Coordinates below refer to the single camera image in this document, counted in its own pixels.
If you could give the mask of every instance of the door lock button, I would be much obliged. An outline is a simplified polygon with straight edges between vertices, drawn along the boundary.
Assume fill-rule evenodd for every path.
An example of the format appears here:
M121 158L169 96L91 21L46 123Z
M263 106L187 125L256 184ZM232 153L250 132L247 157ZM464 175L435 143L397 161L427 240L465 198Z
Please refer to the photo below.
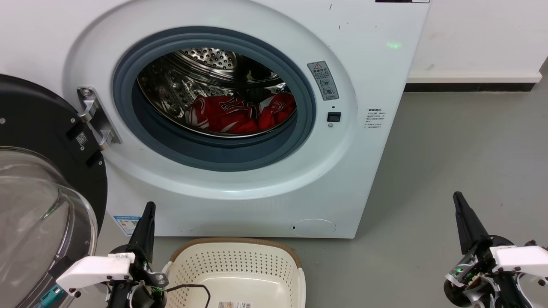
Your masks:
M327 113L327 122L340 122L341 113L340 112L328 112Z

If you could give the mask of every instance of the white plastic basket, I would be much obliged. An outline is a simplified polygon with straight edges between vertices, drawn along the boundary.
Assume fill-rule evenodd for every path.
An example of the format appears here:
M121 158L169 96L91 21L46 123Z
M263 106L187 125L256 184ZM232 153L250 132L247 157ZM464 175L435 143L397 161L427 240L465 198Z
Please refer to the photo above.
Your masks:
M169 286L203 284L208 308L305 308L305 276L287 246L252 238L204 238L179 248L164 267ZM168 294L167 308L205 308L203 288Z

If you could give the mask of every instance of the door hinge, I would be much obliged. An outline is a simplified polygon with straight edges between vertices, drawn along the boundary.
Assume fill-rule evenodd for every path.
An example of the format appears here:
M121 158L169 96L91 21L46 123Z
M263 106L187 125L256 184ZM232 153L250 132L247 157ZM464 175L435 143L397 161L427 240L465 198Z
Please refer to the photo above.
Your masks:
M122 141L111 124L95 90L92 87L79 87L76 92L84 110L78 116L92 129L101 151L106 150L110 144L121 144Z

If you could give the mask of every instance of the red clothing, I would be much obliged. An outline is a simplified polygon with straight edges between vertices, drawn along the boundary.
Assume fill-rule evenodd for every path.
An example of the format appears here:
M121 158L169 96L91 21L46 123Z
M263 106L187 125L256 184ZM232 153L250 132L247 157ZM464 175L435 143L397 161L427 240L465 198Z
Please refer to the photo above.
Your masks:
M289 93L278 93L260 104L234 96L199 95L186 110L185 121L210 132L255 133L283 122L295 108L295 99Z
M259 129L269 129L281 122L293 113L296 108L295 98L289 93L278 93L260 104L261 116Z
M258 130L255 119L259 114L256 104L249 104L233 96L199 95L186 110L186 123L210 132L253 133Z

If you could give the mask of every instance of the black cable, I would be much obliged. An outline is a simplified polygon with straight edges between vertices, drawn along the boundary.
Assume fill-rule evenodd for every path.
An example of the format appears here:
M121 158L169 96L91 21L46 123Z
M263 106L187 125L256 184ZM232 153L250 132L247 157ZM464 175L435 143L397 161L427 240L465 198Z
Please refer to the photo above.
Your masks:
M192 284L192 283L191 284L180 284L176 287L166 289L165 291L166 292L171 292L171 291L175 291L175 290L178 290L178 289L181 289L181 288L204 288L205 292L207 292L207 302L205 304L205 308L207 308L207 306L209 306L209 301L211 299L211 293L209 292L207 287L204 286L203 284Z

